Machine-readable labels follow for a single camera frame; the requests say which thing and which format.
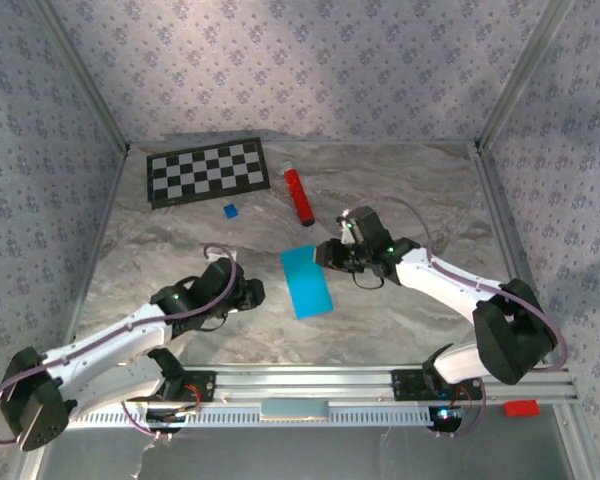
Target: floor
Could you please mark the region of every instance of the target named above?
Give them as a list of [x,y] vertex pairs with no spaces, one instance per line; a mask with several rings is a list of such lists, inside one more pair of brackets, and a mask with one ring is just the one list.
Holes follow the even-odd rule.
[[[170,149],[151,153],[160,148]],[[152,211],[146,198],[147,151],[133,148],[78,337],[135,311],[161,287],[200,274],[206,267],[202,247],[208,242],[235,250],[246,277],[261,279],[267,297],[258,309],[231,316],[217,332],[187,334],[172,342],[170,348],[184,364],[420,363],[441,345],[471,335],[468,322],[419,292],[394,285],[364,291],[337,272],[326,272],[335,310],[299,321],[280,264],[285,250],[339,236],[336,216],[362,201],[376,208],[394,237],[423,242],[423,229],[404,207],[374,199],[391,194],[421,211],[437,255],[482,276],[504,279],[473,165],[464,155],[413,144],[265,144],[264,153],[270,190]],[[280,175],[280,165],[289,160],[312,203],[313,227],[300,226]],[[225,217],[228,203],[237,206],[238,217]],[[374,281],[360,278],[361,283]]]

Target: patterned wallpaper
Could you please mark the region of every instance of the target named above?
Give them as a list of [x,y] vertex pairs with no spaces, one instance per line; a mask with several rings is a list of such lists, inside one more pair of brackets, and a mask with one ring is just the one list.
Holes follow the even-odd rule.
[[132,142],[475,138],[546,1],[53,4]]
[[117,164],[26,2],[0,1],[0,380],[61,341]]
[[576,1],[493,156],[600,452],[600,1]]

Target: red eraser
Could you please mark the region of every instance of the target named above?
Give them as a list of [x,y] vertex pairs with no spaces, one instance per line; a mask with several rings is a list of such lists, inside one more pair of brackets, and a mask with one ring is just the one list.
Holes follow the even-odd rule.
[[535,400],[512,400],[504,403],[507,417],[532,417],[540,415],[540,407]]

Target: cyan foam pad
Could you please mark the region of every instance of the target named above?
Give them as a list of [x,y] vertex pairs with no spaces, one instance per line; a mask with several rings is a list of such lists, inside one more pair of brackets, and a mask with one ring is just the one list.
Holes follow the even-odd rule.
[[333,301],[322,267],[313,261],[314,251],[313,245],[307,245],[280,254],[298,319],[333,310]]

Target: small blue cube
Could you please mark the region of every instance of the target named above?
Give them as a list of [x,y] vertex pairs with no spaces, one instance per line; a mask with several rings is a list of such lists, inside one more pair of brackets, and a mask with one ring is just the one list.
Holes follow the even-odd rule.
[[230,203],[226,207],[224,207],[224,213],[227,215],[227,218],[233,218],[238,216],[238,209],[233,203]]

